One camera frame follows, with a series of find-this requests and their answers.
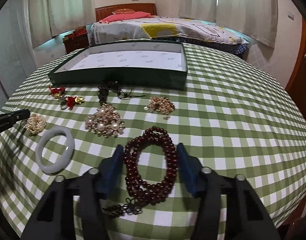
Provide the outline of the orange small pillow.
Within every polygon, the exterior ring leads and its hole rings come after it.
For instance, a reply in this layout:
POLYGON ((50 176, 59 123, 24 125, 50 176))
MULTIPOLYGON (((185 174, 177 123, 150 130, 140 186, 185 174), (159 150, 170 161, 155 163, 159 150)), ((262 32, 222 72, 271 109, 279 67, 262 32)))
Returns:
POLYGON ((119 15, 119 14, 133 14, 135 11, 129 8, 122 8, 122 9, 117 9, 112 12, 113 15, 119 15))

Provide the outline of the bed with patterned sheet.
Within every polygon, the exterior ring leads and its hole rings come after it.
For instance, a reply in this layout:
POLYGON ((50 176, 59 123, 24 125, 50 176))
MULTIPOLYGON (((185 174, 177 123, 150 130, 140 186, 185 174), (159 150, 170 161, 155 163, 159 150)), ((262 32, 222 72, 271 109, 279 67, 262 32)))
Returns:
POLYGON ((249 41, 215 23, 188 18, 154 16, 115 22, 96 22, 90 28, 92 45, 134 39, 177 41, 241 56, 249 41))

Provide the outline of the left white curtain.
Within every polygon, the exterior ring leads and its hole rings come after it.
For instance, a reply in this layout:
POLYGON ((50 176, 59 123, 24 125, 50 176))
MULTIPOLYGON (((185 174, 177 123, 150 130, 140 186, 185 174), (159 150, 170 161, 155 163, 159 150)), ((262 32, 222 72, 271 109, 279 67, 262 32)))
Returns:
POLYGON ((94 0, 28 0, 33 48, 82 25, 95 22, 94 0))

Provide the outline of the white curtain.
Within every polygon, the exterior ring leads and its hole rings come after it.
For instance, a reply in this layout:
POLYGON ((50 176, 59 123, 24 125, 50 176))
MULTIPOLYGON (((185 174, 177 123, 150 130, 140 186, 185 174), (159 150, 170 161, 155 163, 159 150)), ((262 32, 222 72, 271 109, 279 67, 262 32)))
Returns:
POLYGON ((33 48, 82 25, 95 22, 94 0, 28 0, 33 48))
POLYGON ((277 0, 180 0, 179 16, 216 23, 274 48, 277 0))

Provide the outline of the red knot gold charm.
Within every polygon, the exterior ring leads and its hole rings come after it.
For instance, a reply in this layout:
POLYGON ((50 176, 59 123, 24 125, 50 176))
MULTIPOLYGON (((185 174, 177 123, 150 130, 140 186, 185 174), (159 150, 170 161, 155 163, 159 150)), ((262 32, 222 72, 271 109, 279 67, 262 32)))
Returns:
POLYGON ((49 86, 48 88, 49 88, 50 96, 52 96, 55 99, 60 98, 62 95, 64 95, 66 93, 65 87, 52 88, 52 87, 49 86))

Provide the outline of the white jade bangle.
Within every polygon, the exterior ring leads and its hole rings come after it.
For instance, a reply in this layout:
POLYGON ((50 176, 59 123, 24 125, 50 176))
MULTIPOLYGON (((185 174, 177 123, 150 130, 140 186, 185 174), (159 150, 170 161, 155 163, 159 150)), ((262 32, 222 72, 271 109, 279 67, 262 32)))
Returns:
POLYGON ((37 143, 35 162, 43 173, 56 174, 69 165, 74 149, 71 131, 64 126, 53 126, 37 143))

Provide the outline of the green jewelry tray box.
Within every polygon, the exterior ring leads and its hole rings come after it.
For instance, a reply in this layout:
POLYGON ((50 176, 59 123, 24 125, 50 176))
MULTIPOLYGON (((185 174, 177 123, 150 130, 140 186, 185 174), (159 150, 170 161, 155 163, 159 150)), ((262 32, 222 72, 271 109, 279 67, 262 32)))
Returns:
POLYGON ((184 90, 188 74, 180 42, 125 40, 74 52, 48 73, 55 86, 98 85, 184 90))

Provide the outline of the dark wooden nightstand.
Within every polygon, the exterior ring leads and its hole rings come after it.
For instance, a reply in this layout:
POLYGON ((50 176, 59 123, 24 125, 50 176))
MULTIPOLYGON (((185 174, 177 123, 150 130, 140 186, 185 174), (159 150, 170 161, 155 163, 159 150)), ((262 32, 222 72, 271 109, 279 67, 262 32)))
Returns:
POLYGON ((75 38, 68 38, 68 35, 65 35, 62 38, 62 41, 67 54, 73 52, 76 49, 83 49, 90 45, 87 34, 80 35, 75 38))

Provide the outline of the right white curtain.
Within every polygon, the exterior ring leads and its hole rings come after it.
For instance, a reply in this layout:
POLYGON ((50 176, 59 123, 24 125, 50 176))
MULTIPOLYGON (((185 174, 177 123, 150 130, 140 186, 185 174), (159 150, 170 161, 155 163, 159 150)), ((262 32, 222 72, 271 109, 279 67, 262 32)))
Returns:
POLYGON ((277 0, 180 0, 179 16, 216 23, 274 48, 277 0))

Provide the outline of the glass wardrobe door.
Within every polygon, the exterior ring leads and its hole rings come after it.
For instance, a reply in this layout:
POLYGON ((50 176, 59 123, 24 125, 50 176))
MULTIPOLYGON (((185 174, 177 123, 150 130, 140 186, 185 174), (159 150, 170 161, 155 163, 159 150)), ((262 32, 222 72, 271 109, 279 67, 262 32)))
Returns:
POLYGON ((7 0, 0 10, 0 110, 35 70, 24 27, 23 0, 7 0))

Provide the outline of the large pearl gold brooch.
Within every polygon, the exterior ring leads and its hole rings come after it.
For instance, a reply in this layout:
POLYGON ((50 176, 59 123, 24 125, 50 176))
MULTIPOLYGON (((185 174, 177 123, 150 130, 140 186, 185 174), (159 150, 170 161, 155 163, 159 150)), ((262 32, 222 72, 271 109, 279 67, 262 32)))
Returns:
POLYGON ((85 120, 85 129, 101 137, 115 137, 124 133, 125 124, 116 107, 104 103, 85 120))

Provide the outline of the green checkered tablecloth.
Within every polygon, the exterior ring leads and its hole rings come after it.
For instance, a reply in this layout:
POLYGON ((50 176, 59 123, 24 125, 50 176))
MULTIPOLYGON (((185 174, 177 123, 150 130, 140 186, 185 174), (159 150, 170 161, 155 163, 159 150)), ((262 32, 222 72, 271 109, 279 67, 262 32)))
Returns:
MULTIPOLYGON (((267 208, 276 227, 283 224, 306 195, 306 121, 283 87, 268 73, 232 54, 185 44, 186 91, 133 88, 145 98, 108 101, 124 120, 117 138, 98 137, 85 130, 85 119, 99 108, 96 87, 71 87, 67 94, 86 102, 61 110, 49 95, 47 74, 70 53, 37 69, 9 98, 1 113, 29 109, 43 116, 47 126, 32 137, 19 123, 0 134, 0 208, 21 235, 36 204, 54 176, 35 162, 41 135, 54 126, 71 130, 72 160, 61 172, 66 178, 84 174, 108 158, 116 146, 142 135, 145 129, 165 129, 173 143, 183 143, 190 155, 216 173, 243 174, 267 208), (169 98, 175 111, 169 120, 146 112, 152 96, 169 98)), ((199 199, 193 198, 179 177, 165 202, 148 205, 139 215, 107 220, 111 239, 189 239, 199 199)))

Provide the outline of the wooden headboard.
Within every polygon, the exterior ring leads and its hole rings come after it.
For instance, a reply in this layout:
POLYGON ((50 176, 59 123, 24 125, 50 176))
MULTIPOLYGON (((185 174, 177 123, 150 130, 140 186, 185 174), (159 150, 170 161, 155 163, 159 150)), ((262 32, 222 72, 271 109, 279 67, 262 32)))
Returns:
POLYGON ((95 9, 96 21, 100 21, 107 16, 119 9, 132 9, 134 11, 149 12, 152 15, 157 15, 155 3, 128 3, 128 4, 117 4, 99 7, 95 9))

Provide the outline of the red flower gold ornament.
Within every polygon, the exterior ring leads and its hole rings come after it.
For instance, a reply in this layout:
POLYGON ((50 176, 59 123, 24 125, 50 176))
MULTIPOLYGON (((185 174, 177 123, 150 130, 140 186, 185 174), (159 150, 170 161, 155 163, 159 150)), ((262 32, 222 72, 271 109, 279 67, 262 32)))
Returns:
POLYGON ((65 99, 66 106, 72 110, 75 105, 80 105, 85 102, 85 99, 80 96, 67 96, 65 99))

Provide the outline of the red items on nightstand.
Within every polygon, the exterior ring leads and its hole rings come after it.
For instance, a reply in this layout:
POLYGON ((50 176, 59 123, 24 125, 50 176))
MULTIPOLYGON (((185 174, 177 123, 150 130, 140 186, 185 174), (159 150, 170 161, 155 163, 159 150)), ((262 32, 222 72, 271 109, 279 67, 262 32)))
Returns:
POLYGON ((87 34, 87 29, 86 29, 86 26, 83 25, 83 26, 75 28, 74 31, 68 35, 68 38, 75 38, 77 36, 85 35, 85 34, 87 34))

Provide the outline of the pink pillow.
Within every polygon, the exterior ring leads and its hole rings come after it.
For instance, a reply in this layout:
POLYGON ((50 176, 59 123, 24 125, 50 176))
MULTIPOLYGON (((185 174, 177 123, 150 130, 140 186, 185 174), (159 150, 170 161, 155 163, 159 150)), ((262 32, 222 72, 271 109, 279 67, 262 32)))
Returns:
POLYGON ((111 23, 125 20, 136 20, 140 18, 153 18, 149 12, 136 11, 127 14, 112 14, 106 18, 99 20, 100 23, 111 23))

